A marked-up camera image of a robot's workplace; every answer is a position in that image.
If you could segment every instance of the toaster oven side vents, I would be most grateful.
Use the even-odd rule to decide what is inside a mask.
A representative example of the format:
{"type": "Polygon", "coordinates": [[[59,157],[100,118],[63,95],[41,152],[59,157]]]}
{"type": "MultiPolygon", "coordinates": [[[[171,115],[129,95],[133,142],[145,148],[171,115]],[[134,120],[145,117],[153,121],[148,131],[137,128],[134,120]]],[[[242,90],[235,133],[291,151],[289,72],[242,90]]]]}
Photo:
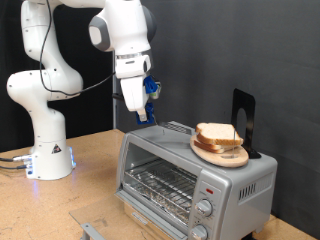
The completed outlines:
{"type": "Polygon", "coordinates": [[[240,189],[238,203],[241,204],[247,199],[257,195],[258,193],[268,189],[272,185],[272,173],[259,178],[257,181],[248,184],[240,189]]]}

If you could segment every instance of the wooden plate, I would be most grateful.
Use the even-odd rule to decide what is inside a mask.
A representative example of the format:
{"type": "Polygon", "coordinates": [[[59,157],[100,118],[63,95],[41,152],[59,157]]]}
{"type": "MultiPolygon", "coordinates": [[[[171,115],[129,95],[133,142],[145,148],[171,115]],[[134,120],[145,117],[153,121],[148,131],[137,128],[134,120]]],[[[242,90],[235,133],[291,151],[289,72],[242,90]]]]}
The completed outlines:
{"type": "Polygon", "coordinates": [[[218,166],[222,167],[241,167],[246,165],[249,156],[247,151],[243,147],[237,147],[234,149],[234,155],[237,156],[236,158],[226,158],[232,155],[232,150],[225,151],[224,153],[212,153],[201,148],[198,148],[194,145],[194,140],[197,139],[196,135],[193,135],[190,138],[190,145],[192,150],[203,160],[207,162],[213,163],[218,166]]]}

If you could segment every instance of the toaster oven control panel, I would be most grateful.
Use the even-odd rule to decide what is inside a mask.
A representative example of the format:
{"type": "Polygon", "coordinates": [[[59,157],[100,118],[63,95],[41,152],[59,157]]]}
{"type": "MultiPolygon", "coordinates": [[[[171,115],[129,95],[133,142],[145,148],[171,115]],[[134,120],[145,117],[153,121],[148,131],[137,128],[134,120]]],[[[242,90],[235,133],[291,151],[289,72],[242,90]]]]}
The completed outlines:
{"type": "Polygon", "coordinates": [[[195,205],[191,236],[195,240],[210,240],[212,239],[215,217],[219,210],[221,190],[201,181],[199,191],[199,194],[194,195],[195,205]]]}

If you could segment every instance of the red indicator light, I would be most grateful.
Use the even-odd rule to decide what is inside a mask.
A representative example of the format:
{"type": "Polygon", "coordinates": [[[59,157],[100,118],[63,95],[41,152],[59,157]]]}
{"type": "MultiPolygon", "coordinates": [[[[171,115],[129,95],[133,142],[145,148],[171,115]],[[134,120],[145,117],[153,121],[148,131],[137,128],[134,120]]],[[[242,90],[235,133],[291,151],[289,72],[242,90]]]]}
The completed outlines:
{"type": "Polygon", "coordinates": [[[209,188],[206,189],[208,193],[213,194],[213,191],[209,188]]]}

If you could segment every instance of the blue gripper part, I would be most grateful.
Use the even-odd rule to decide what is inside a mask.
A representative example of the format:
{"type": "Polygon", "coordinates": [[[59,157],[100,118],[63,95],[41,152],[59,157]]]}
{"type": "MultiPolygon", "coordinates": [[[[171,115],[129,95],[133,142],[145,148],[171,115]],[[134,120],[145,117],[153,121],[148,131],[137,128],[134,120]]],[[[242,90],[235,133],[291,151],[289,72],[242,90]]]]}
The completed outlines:
{"type": "Polygon", "coordinates": [[[146,86],[146,93],[154,93],[158,89],[158,85],[153,81],[151,76],[148,76],[144,79],[144,85],[146,86]]]}
{"type": "Polygon", "coordinates": [[[145,121],[145,122],[141,122],[141,121],[140,121],[139,114],[136,112],[136,119],[137,119],[138,125],[154,123],[154,117],[153,117],[154,108],[153,108],[153,103],[147,103],[147,104],[146,104],[146,112],[147,112],[147,118],[148,118],[148,120],[145,121]]]}

